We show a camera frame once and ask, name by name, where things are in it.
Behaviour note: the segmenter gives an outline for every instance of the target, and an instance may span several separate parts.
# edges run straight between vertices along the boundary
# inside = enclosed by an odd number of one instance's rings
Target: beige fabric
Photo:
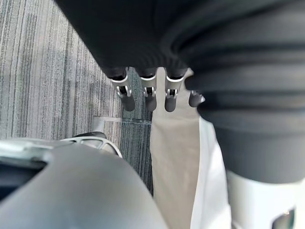
[[[188,105],[184,84],[175,111],[166,112],[164,81],[159,68],[150,144],[154,198],[170,229],[189,229],[199,167],[199,115]]]

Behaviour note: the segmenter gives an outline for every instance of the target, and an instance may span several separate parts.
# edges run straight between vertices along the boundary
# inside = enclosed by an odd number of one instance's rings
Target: striped carpet
[[[136,98],[131,113],[122,110],[110,82],[53,1],[0,1],[0,139],[71,137],[94,129],[94,118],[104,118],[106,135],[152,191],[152,114],[144,108],[135,71],[129,75]]]

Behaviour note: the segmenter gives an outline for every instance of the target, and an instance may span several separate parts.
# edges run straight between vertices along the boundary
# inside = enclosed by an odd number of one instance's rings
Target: black cover
[[[305,177],[303,0],[56,1],[102,68],[191,67],[227,169]]]

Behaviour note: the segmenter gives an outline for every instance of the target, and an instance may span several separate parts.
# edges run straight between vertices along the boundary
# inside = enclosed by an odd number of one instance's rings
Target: black rubber fingertip
[[[167,112],[173,112],[176,109],[176,100],[173,98],[165,98],[164,108]]]
[[[134,104],[134,98],[133,95],[131,96],[124,96],[123,98],[121,98],[121,102],[122,105],[124,107],[125,111],[133,111],[135,108],[135,104]]]
[[[146,109],[150,112],[153,112],[157,108],[157,98],[152,97],[151,95],[148,95],[148,97],[145,98],[145,104]]]
[[[190,97],[189,97],[189,105],[191,107],[197,107],[202,101],[202,95],[200,94],[192,94],[190,93]]]

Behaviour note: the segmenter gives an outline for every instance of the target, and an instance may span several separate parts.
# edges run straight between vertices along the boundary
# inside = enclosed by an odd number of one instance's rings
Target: white cloth
[[[176,110],[166,112],[164,81],[161,68],[151,130],[155,201],[170,229],[229,229],[224,165],[214,128],[188,105],[184,84]]]

